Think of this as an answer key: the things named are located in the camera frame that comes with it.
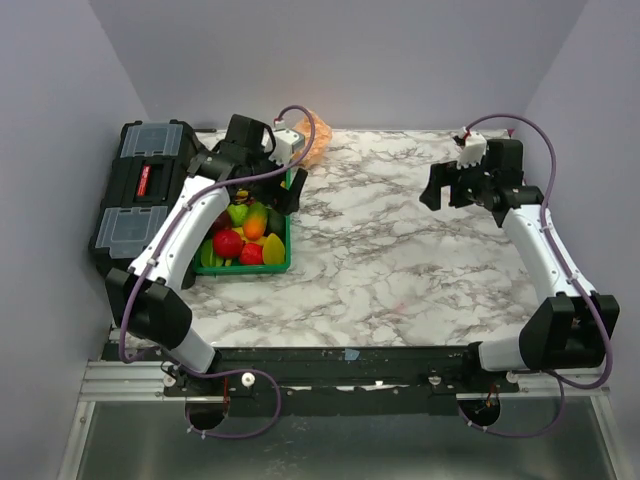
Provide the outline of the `orange green fake mango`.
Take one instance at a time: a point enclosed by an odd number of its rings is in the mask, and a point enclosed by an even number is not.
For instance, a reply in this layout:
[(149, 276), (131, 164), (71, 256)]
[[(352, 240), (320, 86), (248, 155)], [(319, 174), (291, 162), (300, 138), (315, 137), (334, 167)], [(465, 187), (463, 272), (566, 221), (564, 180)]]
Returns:
[(268, 208), (260, 202), (254, 202), (249, 206), (246, 218), (242, 225), (244, 236), (248, 240), (260, 239), (268, 224)]

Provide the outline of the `orange plastic bag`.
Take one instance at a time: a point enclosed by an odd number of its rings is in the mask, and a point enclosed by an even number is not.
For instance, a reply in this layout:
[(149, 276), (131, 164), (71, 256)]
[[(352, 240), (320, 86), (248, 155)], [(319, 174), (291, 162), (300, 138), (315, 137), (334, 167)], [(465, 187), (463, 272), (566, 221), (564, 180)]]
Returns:
[[(311, 168), (320, 164), (332, 140), (332, 129), (327, 125), (314, 111), (311, 112), (315, 125), (315, 136), (311, 143), (311, 150), (300, 163), (305, 168)], [(310, 139), (311, 126), (307, 117), (298, 121), (293, 127), (298, 133), (301, 133), (306, 140)]]

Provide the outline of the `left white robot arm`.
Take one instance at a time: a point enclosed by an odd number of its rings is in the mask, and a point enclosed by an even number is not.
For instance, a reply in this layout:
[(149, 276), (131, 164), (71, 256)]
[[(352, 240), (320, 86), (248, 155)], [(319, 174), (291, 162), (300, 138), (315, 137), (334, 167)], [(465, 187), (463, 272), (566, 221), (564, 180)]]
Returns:
[(164, 350), (188, 372), (187, 382), (197, 393), (209, 395), (220, 387), (219, 356), (193, 329), (192, 311), (179, 295), (185, 274), (236, 190), (249, 190), (282, 215), (298, 209), (307, 177), (299, 164), (315, 137), (288, 128), (281, 115), (272, 124), (233, 115), (213, 149), (197, 150), (179, 197), (153, 239), (127, 269), (112, 269), (106, 277), (123, 363), (142, 357), (126, 352), (126, 337), (133, 335)]

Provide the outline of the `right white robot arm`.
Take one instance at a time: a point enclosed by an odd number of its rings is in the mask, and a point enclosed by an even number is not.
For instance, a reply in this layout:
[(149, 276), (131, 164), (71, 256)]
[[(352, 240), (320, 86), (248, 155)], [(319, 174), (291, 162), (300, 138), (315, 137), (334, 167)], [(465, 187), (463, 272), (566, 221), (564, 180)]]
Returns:
[(496, 372), (599, 366), (619, 304), (580, 273), (543, 205), (542, 191), (525, 184), (522, 143), (488, 140), (478, 132), (457, 142), (459, 158), (432, 165), (421, 203), (439, 210), (441, 191), (449, 188), (450, 206), (475, 204), (489, 211), (516, 247), (540, 303), (519, 333), (471, 346), (471, 360), (459, 370), (462, 384), (480, 392), (494, 383)]

